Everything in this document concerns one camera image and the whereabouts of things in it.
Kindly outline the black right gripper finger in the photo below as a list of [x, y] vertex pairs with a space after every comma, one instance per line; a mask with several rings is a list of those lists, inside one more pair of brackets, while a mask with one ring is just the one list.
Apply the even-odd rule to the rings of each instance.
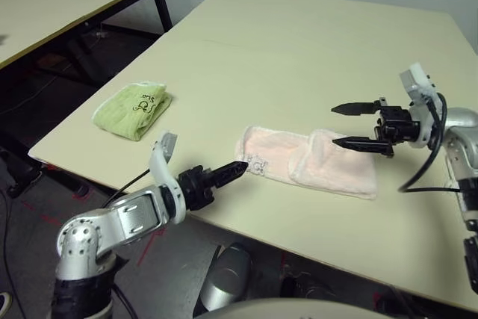
[[377, 153], [384, 156], [393, 156], [392, 145], [383, 140], [372, 140], [368, 137], [342, 137], [332, 140], [332, 142], [345, 149], [357, 152]]
[[375, 114], [382, 107], [381, 102], [350, 102], [337, 105], [331, 109], [331, 112], [345, 116], [360, 116], [362, 114]]

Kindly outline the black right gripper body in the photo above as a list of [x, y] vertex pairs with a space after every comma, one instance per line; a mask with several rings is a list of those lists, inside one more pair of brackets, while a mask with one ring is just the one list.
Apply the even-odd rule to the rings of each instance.
[[418, 139], [420, 124], [412, 119], [408, 110], [389, 106], [385, 98], [379, 98], [373, 104], [379, 112], [374, 133], [381, 146], [380, 154], [393, 157], [393, 146]]

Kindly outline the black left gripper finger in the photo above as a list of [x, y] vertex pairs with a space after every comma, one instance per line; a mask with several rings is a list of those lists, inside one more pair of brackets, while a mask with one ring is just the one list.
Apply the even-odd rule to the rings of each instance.
[[226, 170], [214, 172], [214, 186], [215, 188], [221, 188], [225, 185], [239, 179], [244, 174], [244, 171]]
[[210, 179], [212, 182], [232, 182], [240, 178], [248, 166], [247, 162], [233, 161], [210, 172]]

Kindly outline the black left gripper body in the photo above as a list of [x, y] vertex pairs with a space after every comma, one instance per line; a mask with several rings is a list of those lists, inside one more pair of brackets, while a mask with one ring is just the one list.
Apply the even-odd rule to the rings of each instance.
[[195, 166], [179, 174], [178, 182], [188, 211], [198, 211], [214, 201], [217, 171]]

